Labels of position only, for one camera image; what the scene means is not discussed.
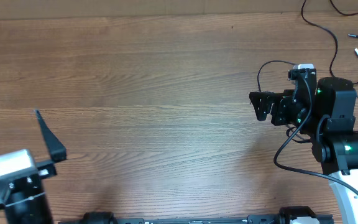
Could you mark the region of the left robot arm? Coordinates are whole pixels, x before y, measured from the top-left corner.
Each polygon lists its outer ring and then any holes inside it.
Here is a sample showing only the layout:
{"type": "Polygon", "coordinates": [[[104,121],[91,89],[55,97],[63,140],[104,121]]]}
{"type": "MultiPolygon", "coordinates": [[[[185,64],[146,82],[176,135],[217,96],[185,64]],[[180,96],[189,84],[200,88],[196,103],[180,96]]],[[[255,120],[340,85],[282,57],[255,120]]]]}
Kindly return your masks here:
{"type": "Polygon", "coordinates": [[[34,111],[50,158],[37,162],[30,150],[0,155],[0,210],[8,223],[53,223],[43,180],[57,175],[55,164],[67,159],[67,149],[34,111]]]}

